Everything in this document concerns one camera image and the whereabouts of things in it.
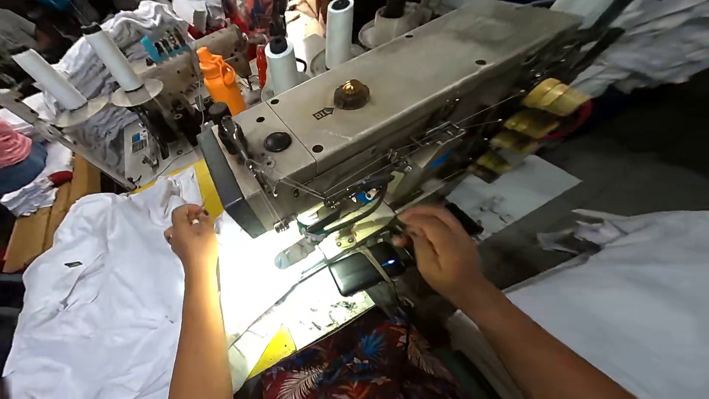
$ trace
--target fabric pile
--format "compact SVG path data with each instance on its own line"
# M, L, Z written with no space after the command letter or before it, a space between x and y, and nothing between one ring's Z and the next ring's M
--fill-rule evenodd
M557 3L552 9L574 4L582 9L593 2ZM635 0L611 26L625 33L572 83L592 97L612 84L628 93L638 87L682 83L709 67L707 0Z
M0 204L15 216L27 216L43 207L51 207L57 196L55 179L61 172L71 172L72 151L59 143L45 143L47 164L42 172L25 187L0 197Z
M573 237L600 251L513 286L507 296L638 398L705 397L709 212L575 212L598 222L540 241L579 253L567 248Z

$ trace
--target floral fabric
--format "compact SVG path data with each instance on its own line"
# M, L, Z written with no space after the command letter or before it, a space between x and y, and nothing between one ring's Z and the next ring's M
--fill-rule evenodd
M459 397L406 316L378 309L271 367L262 383L264 399Z

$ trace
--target red fabric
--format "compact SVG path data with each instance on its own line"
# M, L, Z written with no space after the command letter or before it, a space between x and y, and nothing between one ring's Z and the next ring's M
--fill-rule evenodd
M51 175L47 176L47 179L52 182L52 185L54 187L59 187L60 185L63 185L66 182L72 181L72 177L74 177L74 173L72 173L72 171L61 170L59 172L54 172Z

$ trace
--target wire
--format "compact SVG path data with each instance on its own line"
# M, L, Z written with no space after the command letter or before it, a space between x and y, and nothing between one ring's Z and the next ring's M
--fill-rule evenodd
M89 21L89 19L84 15L84 13L82 13L82 12L74 5L74 2L73 2L72 0L68 0L67 2L68 2L69 5L79 14L79 16L81 16L82 19L83 19L84 21L86 21L86 22L80 21L80 22L82 22L82 25L89 25L89 24L91 23L91 21Z
M376 194L376 202L375 202L374 205L372 205L372 207L370 207L368 210L362 212L361 214L358 214L357 216L355 216L355 217L353 217L353 218L351 218L351 219L348 219L348 220L345 221L345 222L342 222L342 223L340 223L340 224L337 224L337 225L335 225L334 227L330 227L329 229L326 229L323 234L325 234L326 236L328 236L328 235L330 235L330 234L336 232L337 230L341 230L341 229L344 229L344 228L347 227L347 226L351 226L351 225L353 225L353 224L359 222L360 220L364 219L365 217L368 217L369 215L373 214L374 211L376 211L377 208L379 208L379 205L381 205L381 203L384 201L384 194L386 193L386 188L387 188L388 186L389 186L389 185L384 185L384 186L381 188L381 190Z

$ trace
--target black knob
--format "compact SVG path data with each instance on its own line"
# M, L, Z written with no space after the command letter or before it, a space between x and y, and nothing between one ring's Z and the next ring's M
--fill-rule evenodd
M229 106L225 102L218 102L209 107L209 119L214 122L215 125L219 126L221 120L224 116L229 116Z
M280 54L288 50L288 42L284 36L276 36L271 39L269 47L271 48L271 53Z
M359 80L348 80L335 90L335 106L341 109L360 109L369 101L369 88Z
M288 148L292 142L293 139L291 138L291 135L284 131L277 131L266 137L264 140L264 147L271 153L280 153Z

